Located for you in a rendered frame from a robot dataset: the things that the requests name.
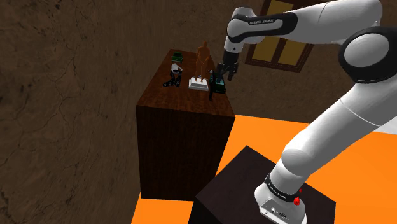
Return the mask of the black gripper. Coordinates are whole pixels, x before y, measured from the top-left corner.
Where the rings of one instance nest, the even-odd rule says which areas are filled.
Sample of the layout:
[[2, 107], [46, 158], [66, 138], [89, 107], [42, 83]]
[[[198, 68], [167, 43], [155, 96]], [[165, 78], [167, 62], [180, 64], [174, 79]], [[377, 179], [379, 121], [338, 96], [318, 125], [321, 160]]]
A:
[[223, 70], [228, 70], [228, 81], [232, 81], [233, 76], [238, 70], [238, 66], [235, 66], [239, 58], [239, 54], [235, 52], [228, 52], [224, 50], [223, 53], [223, 63], [218, 63], [216, 67], [216, 77], [222, 78], [223, 77]]

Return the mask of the dark green toy car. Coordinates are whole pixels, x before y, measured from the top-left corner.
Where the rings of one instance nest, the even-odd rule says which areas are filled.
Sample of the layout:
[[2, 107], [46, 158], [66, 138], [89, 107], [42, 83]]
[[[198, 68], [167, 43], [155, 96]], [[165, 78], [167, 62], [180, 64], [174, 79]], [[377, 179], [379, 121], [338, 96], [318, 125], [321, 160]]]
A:
[[211, 77], [209, 78], [209, 100], [212, 100], [213, 93], [226, 94], [225, 82], [222, 75], [219, 75], [216, 71], [210, 70]]

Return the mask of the orange human figure statue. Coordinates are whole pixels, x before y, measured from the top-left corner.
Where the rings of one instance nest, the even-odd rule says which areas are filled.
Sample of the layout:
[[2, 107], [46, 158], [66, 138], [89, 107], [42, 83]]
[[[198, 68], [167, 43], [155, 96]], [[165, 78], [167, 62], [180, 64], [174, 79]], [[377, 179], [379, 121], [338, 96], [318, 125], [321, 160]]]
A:
[[195, 75], [189, 79], [189, 89], [208, 91], [209, 85], [206, 78], [207, 66], [210, 59], [210, 49], [207, 41], [203, 41], [196, 53]]

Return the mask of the black and white figure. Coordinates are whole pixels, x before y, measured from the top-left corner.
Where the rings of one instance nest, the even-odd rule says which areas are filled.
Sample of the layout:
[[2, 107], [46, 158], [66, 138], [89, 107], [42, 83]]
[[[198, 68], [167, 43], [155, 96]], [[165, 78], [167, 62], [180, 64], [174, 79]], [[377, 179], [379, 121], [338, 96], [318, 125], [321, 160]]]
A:
[[175, 86], [179, 87], [181, 83], [181, 75], [183, 68], [179, 66], [177, 62], [171, 65], [170, 69], [170, 80], [163, 83], [164, 87]]

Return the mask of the dark wooden cabinet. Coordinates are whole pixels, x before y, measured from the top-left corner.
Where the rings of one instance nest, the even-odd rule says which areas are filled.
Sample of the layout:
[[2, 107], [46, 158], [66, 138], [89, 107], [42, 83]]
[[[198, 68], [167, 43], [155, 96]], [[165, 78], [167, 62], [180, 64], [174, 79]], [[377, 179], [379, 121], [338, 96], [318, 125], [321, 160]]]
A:
[[216, 175], [235, 115], [225, 94], [192, 90], [195, 53], [183, 51], [179, 87], [169, 50], [136, 104], [141, 197], [193, 201]]

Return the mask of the dark robot stand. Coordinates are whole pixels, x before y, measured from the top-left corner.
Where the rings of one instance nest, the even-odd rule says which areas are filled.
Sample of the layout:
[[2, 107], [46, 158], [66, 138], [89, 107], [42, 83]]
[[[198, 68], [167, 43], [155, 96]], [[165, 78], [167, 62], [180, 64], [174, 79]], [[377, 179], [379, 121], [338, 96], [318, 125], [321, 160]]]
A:
[[246, 146], [197, 194], [188, 224], [275, 224], [260, 214], [254, 198], [274, 166]]

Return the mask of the yellow window with brown frame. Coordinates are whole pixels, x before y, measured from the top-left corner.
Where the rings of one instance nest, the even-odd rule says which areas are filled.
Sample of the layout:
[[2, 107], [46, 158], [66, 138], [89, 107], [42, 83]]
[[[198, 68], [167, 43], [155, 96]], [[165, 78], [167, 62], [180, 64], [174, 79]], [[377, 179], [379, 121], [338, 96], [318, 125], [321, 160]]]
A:
[[[322, 3], [324, 0], [263, 0], [261, 15], [282, 13]], [[279, 37], [266, 37], [261, 43], [250, 45], [245, 63], [299, 73], [314, 45]]]

